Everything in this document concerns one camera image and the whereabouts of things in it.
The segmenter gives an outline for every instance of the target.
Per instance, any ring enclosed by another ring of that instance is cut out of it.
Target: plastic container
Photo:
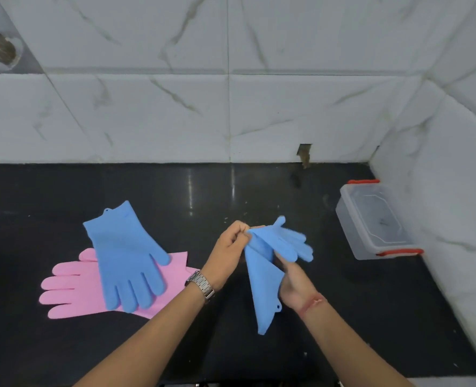
[[[340,188],[340,193],[338,219],[357,260],[424,252],[402,226],[388,190],[379,181],[350,181]]]

